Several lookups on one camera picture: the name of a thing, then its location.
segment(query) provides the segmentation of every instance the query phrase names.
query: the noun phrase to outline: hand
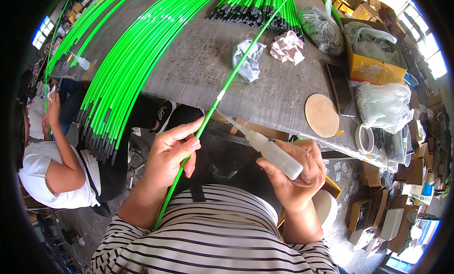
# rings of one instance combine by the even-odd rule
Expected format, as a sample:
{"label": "hand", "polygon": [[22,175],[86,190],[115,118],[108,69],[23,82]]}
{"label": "hand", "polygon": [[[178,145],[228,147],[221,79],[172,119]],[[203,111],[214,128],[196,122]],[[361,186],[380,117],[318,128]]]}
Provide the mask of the hand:
{"label": "hand", "polygon": [[325,183],[325,166],[320,149],[313,140],[291,143],[277,140],[276,144],[303,165],[301,175],[296,180],[290,180],[265,158],[258,158],[257,164],[268,174],[282,206],[287,211],[301,211]]}
{"label": "hand", "polygon": [[49,115],[47,113],[44,113],[43,118],[41,119],[41,126],[43,128],[44,140],[46,140],[47,137],[50,138],[49,129],[48,129],[48,126],[50,126],[50,124],[49,124],[48,116]]}
{"label": "hand", "polygon": [[52,93],[47,99],[47,115],[50,127],[59,125],[60,95],[58,93]]}
{"label": "hand", "polygon": [[155,188],[171,186],[181,161],[189,155],[184,172],[190,178],[196,164],[195,151],[201,148],[200,140],[193,133],[200,128],[204,118],[158,133],[151,146],[142,180],[149,180]]}

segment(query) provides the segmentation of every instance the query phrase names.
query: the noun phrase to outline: pink rag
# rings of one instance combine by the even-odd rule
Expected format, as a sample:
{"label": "pink rag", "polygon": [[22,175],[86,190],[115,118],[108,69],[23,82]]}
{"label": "pink rag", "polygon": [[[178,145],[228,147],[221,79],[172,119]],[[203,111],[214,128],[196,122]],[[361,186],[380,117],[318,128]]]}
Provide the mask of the pink rag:
{"label": "pink rag", "polygon": [[274,37],[275,42],[271,44],[270,54],[284,62],[291,61],[293,65],[297,65],[304,59],[303,54],[298,50],[298,47],[303,48],[304,42],[298,39],[297,34],[293,31],[288,31],[281,36]]}

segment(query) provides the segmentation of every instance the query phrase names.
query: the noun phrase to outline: white t-shirt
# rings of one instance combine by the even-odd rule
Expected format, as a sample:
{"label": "white t-shirt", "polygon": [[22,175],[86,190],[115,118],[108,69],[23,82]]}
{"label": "white t-shirt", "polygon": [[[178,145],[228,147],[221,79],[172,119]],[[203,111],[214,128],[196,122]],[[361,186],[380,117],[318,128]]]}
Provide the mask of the white t-shirt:
{"label": "white t-shirt", "polygon": [[47,187],[45,179],[51,160],[63,164],[57,142],[42,141],[26,146],[22,161],[24,167],[19,170],[19,177],[26,191],[36,201],[52,208],[67,209],[99,205],[96,201],[96,194],[90,187],[87,170],[82,159],[72,145],[71,148],[85,174],[85,184],[75,191],[53,194]]}

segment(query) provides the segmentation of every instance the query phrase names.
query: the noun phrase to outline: gray rag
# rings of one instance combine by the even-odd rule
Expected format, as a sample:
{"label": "gray rag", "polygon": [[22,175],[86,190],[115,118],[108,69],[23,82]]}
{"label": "gray rag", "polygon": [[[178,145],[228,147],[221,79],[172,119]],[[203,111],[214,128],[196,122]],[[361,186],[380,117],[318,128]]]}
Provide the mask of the gray rag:
{"label": "gray rag", "polygon": [[[252,40],[244,40],[241,43],[233,47],[233,58],[232,63],[235,68],[240,59],[244,56],[247,48],[252,44]],[[240,66],[238,73],[249,83],[258,79],[260,70],[258,68],[258,58],[263,53],[263,49],[266,48],[265,44],[255,43],[248,56]]]}

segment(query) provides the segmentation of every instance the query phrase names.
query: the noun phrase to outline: glue bottle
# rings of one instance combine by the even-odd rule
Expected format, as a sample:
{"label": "glue bottle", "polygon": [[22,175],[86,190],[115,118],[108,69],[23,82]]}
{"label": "glue bottle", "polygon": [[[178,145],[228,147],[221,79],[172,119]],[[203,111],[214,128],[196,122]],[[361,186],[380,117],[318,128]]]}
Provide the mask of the glue bottle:
{"label": "glue bottle", "polygon": [[80,56],[76,56],[71,51],[70,51],[70,53],[74,56],[74,58],[76,59],[76,61],[80,67],[82,67],[84,70],[88,70],[90,68],[90,62],[88,60],[86,60],[85,58],[82,58]]}
{"label": "glue bottle", "polygon": [[262,156],[281,170],[288,178],[295,180],[303,171],[303,166],[295,160],[292,156],[287,154],[281,147],[277,146],[273,141],[253,130],[247,130],[244,126],[237,124],[233,119],[224,116],[218,111],[226,120],[239,129],[245,136],[249,144],[260,152]]}

